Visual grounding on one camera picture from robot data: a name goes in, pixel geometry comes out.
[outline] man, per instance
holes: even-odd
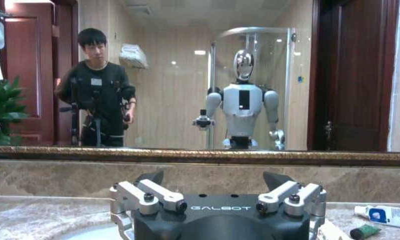
[[[135,120],[135,87],[129,85],[125,69],[105,60],[105,34],[95,28],[87,28],[79,33],[77,42],[87,60],[67,73],[55,94],[65,103],[75,101],[79,108],[87,110],[81,145],[97,145],[95,119],[99,119],[101,145],[123,147],[124,125]],[[128,109],[123,109],[123,98],[128,100]]]

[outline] name badge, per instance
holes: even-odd
[[[91,78],[91,85],[101,87],[103,86],[103,79],[100,79],[100,78]]]

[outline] black hair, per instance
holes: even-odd
[[[81,48],[93,44],[107,45],[107,36],[96,28],[87,28],[79,33],[77,42]]]

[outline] white robot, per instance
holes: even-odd
[[[231,83],[223,91],[216,88],[208,91],[205,97],[205,109],[200,110],[200,116],[192,124],[207,130],[215,125],[212,119],[216,108],[220,106],[225,114],[227,129],[231,138],[223,141],[225,149],[255,149],[257,142],[251,138],[253,135],[256,118],[261,112],[261,104],[267,111],[269,124],[269,136],[275,142],[275,149],[284,150],[284,132],[277,128],[277,106],[279,95],[273,90],[261,90],[253,83],[249,83],[253,71],[253,55],[240,50],[233,58],[233,70],[236,82]]]

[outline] chrome robot head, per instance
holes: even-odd
[[[253,55],[245,49],[235,54],[233,71],[240,81],[249,81],[253,71]]]

